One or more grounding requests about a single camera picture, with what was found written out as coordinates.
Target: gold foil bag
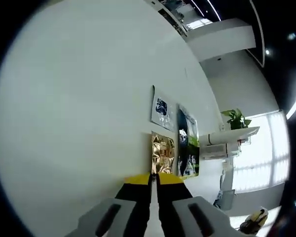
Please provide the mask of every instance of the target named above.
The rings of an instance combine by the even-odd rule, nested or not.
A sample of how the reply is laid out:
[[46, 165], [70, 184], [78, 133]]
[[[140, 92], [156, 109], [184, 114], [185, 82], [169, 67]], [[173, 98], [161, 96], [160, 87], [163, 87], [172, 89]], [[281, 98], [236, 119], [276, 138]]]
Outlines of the gold foil bag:
[[152, 167], [151, 173], [171, 174], [174, 160], [174, 141], [169, 137], [152, 132]]

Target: white table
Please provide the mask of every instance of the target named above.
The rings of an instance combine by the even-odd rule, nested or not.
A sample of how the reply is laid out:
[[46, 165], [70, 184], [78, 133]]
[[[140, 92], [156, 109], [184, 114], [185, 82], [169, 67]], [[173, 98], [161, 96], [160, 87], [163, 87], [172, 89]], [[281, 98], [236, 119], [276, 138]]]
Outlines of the white table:
[[151, 130], [176, 140], [149, 121], [153, 84], [218, 129], [199, 63], [144, 1], [65, 0], [24, 27], [0, 71], [0, 181], [35, 236], [65, 235], [149, 171]]

